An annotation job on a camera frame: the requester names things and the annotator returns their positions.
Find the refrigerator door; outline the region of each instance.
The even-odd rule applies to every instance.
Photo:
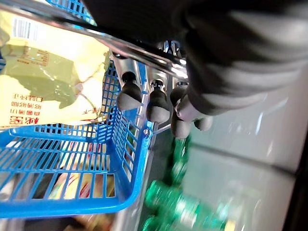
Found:
[[[296,171],[308,123],[308,68],[292,85],[245,109],[215,116],[194,141],[224,152]]]
[[[192,144],[183,190],[237,221],[237,231],[281,231],[294,181],[278,168]]]

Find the barcode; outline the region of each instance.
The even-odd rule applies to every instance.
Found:
[[[37,23],[27,20],[25,18],[13,19],[13,37],[30,39],[33,41],[38,40],[39,26]]]

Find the bottle cap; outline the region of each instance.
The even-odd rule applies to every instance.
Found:
[[[152,182],[145,194],[145,204],[149,208],[157,208],[159,206],[158,200],[163,189],[166,189],[163,183],[156,180]]]
[[[228,220],[225,226],[224,231],[234,231],[235,230],[235,221],[233,220]]]
[[[160,220],[156,217],[148,218],[144,225],[142,231],[156,231],[159,230]]]

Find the metal bar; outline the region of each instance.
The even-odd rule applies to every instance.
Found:
[[[159,133],[161,133],[161,132],[163,132],[163,131],[166,131],[166,130],[168,130],[168,129],[170,129],[171,128],[171,124],[167,124],[166,126],[163,126],[162,128],[160,128],[160,129],[158,129],[157,131],[155,131],[154,133],[153,133],[153,135],[158,135]]]
[[[50,26],[96,38],[112,51],[163,71],[178,79],[187,79],[186,61],[137,41],[126,41],[108,34],[65,11],[31,0],[0,0],[0,9]]]

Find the water bottle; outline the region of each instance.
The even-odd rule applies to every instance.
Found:
[[[192,231],[233,231],[235,227],[233,221],[219,219],[208,205],[158,181],[153,181],[147,190],[145,203],[160,213],[163,211],[167,223],[179,223]]]

